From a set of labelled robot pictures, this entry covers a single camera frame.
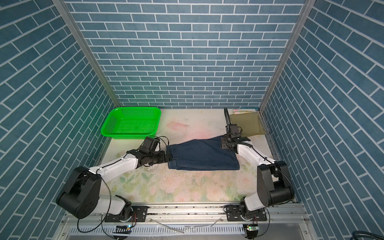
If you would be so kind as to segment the dark navy skirt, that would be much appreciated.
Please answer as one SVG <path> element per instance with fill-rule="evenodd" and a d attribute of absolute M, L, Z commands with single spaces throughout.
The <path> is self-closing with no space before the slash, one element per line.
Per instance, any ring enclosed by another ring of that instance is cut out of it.
<path fill-rule="evenodd" d="M 169 169 L 183 171 L 237 171 L 235 152 L 221 148 L 221 136 L 167 146 Z"/>

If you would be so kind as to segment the olive khaki skirt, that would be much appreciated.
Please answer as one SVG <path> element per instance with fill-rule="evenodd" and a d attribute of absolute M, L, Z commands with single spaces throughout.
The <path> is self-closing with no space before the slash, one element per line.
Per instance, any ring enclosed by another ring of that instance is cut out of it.
<path fill-rule="evenodd" d="M 243 129 L 244 137 L 266 134 L 258 112 L 238 113 L 230 115 L 230 118 L 233 124 Z"/>

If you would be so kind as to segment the floral pastel skirt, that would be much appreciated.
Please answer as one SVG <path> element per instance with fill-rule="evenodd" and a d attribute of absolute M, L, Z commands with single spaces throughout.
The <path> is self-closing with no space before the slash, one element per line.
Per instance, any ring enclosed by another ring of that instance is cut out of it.
<path fill-rule="evenodd" d="M 240 115 L 240 114 L 249 114 L 249 113 L 255 113 L 256 110 L 254 109 L 234 109 L 233 115 Z"/>

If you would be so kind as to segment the green plastic basket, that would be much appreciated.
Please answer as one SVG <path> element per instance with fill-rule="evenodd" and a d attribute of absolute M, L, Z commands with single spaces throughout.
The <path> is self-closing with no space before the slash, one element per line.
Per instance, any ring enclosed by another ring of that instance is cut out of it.
<path fill-rule="evenodd" d="M 140 140 L 155 136 L 161 114 L 156 107 L 118 107 L 108 114 L 101 134 L 116 140 Z"/>

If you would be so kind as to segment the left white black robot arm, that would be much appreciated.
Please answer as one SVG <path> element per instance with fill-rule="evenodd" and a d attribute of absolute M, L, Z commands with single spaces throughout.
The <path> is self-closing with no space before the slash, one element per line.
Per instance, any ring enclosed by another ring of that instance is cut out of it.
<path fill-rule="evenodd" d="M 133 218 L 131 201 L 120 195 L 113 196 L 107 182 L 140 167 L 167 163 L 171 158 L 172 155 L 166 151 L 146 153 L 131 150 L 103 165 L 77 167 L 60 190 L 56 204 L 79 220 L 103 214 L 118 222 L 130 221 Z"/>

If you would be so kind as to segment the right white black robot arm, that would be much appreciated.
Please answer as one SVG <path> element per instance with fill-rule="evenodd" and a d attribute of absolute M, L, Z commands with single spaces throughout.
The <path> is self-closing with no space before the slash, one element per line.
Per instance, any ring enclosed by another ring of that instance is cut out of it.
<path fill-rule="evenodd" d="M 222 137 L 221 147 L 235 152 L 257 169 L 256 192 L 239 203 L 244 220 L 249 221 L 266 208 L 288 203 L 295 198 L 286 162 L 269 158 L 249 138 Z"/>

